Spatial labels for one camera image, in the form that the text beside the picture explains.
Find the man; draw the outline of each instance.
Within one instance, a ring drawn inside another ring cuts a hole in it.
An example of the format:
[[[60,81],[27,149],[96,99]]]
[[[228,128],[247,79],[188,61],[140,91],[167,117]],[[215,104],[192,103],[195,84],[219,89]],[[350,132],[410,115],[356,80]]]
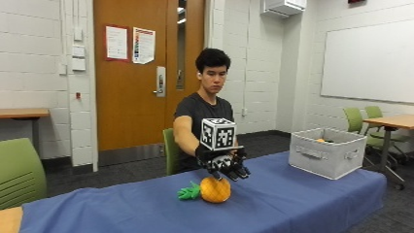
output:
[[[201,146],[200,137],[204,118],[227,118],[235,121],[231,103],[217,97],[224,87],[231,58],[223,50],[204,49],[196,60],[200,89],[180,102],[173,122],[175,141],[181,148],[177,172],[196,170],[200,167],[197,157],[204,156],[207,149]]]

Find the air conditioner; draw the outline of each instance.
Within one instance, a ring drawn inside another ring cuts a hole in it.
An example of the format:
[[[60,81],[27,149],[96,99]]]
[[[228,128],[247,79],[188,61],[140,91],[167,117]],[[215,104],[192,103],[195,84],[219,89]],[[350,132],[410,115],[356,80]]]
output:
[[[266,16],[289,17],[304,12],[306,0],[261,0],[260,13]]]

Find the blue tablecloth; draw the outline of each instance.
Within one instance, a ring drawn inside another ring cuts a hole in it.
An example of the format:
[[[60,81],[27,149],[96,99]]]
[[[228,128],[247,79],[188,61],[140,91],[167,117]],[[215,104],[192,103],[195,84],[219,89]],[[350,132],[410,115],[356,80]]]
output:
[[[386,178],[358,169],[330,181],[288,164],[289,153],[247,161],[223,204],[180,201],[205,170],[105,188],[81,188],[23,205],[22,232],[344,232],[384,206]]]

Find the green leaves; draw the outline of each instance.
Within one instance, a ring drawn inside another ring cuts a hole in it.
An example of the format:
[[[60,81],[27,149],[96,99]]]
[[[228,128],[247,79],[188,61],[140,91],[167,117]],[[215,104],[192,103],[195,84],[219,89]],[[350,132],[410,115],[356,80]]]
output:
[[[200,196],[200,186],[192,183],[192,187],[184,187],[177,191],[177,196],[180,200],[195,200]]]

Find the wooden desk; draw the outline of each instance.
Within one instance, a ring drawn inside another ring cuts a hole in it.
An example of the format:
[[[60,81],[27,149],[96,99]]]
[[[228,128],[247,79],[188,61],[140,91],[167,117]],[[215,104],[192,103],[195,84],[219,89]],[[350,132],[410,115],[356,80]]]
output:
[[[32,143],[39,151],[39,119],[48,117],[48,109],[0,109],[0,118],[11,118],[15,120],[31,120],[32,127]]]
[[[368,119],[364,119],[364,122],[381,124],[385,126],[385,130],[386,130],[381,164],[373,167],[369,167],[368,169],[382,172],[397,183],[396,188],[404,189],[405,180],[388,166],[389,149],[390,149],[390,141],[392,141],[392,132],[397,130],[398,128],[409,129],[409,130],[414,129],[414,115],[398,115],[398,116],[386,116],[386,117],[380,117],[380,118],[368,118]]]
[[[22,228],[23,208],[16,207],[0,211],[0,232],[18,233]]]

